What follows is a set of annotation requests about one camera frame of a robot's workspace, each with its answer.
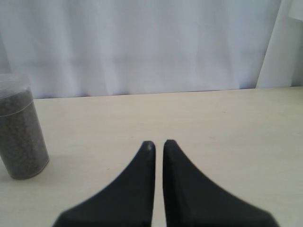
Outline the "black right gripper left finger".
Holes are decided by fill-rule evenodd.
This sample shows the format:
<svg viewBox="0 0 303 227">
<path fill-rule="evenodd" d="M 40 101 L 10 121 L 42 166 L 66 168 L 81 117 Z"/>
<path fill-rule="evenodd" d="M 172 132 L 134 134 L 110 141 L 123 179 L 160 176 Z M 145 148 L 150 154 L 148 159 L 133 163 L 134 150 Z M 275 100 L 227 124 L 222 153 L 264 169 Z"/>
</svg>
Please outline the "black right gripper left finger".
<svg viewBox="0 0 303 227">
<path fill-rule="evenodd" d="M 55 227 L 150 227 L 156 148 L 144 141 L 124 171 L 96 195 L 60 214 Z"/>
</svg>

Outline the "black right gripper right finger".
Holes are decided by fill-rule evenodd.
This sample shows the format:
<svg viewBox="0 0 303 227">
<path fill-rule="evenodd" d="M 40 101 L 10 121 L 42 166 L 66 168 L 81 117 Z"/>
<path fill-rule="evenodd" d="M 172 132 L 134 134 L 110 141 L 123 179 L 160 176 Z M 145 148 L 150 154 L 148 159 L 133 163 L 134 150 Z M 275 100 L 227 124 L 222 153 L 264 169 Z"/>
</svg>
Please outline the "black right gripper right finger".
<svg viewBox="0 0 303 227">
<path fill-rule="evenodd" d="M 175 140 L 163 147 L 162 187 L 169 227 L 277 227 L 273 216 L 204 175 Z"/>
</svg>

